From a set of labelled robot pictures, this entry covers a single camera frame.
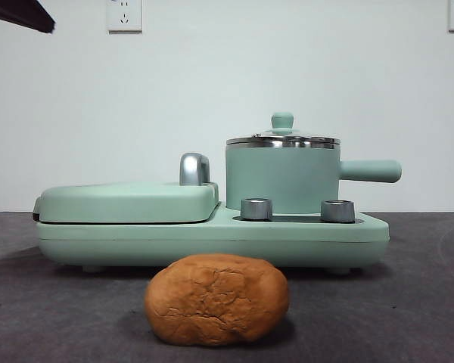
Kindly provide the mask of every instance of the bread loaf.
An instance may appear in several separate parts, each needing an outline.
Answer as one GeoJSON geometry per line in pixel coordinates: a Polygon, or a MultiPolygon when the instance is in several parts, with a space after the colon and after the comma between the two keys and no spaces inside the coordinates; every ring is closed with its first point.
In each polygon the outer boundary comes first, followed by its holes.
{"type": "Polygon", "coordinates": [[[153,332],[176,345],[257,340],[279,323],[288,305],[286,278],[269,262],[218,253],[172,263],[145,293],[153,332]]]}

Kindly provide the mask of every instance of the gray table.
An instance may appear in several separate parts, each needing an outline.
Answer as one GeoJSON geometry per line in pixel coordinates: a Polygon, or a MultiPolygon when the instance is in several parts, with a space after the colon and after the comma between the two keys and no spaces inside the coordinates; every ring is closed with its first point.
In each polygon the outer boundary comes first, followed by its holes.
{"type": "Polygon", "coordinates": [[[29,213],[0,213],[0,362],[454,362],[454,213],[373,213],[382,262],[347,277],[285,268],[291,306],[252,345],[159,341],[142,310],[158,268],[87,275],[48,261],[29,213]]]}

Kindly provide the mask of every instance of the knob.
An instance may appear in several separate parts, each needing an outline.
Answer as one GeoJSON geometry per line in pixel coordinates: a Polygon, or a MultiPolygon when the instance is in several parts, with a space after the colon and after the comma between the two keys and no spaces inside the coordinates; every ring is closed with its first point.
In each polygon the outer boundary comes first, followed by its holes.
{"type": "Polygon", "coordinates": [[[271,117],[273,129],[292,129],[294,116],[290,112],[276,112],[271,117]]]}
{"type": "Polygon", "coordinates": [[[272,201],[264,198],[247,198],[241,201],[241,218],[248,221],[270,221],[272,201]]]}
{"type": "Polygon", "coordinates": [[[349,200],[325,200],[321,202],[321,220],[333,223],[355,222],[355,207],[349,200]]]}

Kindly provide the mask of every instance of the pot handle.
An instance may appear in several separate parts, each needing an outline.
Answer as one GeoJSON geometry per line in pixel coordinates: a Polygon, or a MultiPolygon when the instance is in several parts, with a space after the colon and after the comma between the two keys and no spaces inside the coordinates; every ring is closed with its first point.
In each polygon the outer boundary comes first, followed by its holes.
{"type": "Polygon", "coordinates": [[[354,160],[340,162],[341,180],[394,183],[402,176],[402,166],[395,160],[354,160]]]}

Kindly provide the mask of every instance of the pot lid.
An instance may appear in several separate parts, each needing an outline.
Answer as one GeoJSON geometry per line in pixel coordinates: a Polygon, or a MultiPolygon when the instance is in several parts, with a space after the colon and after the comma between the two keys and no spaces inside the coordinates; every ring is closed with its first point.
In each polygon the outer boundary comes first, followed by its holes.
{"type": "Polygon", "coordinates": [[[293,129],[294,116],[289,112],[276,112],[271,117],[272,128],[264,132],[256,133],[252,136],[243,138],[231,138],[227,140],[227,145],[255,143],[263,141],[286,141],[296,143],[320,143],[339,145],[337,138],[327,138],[321,135],[306,135],[298,129],[293,129]]]}

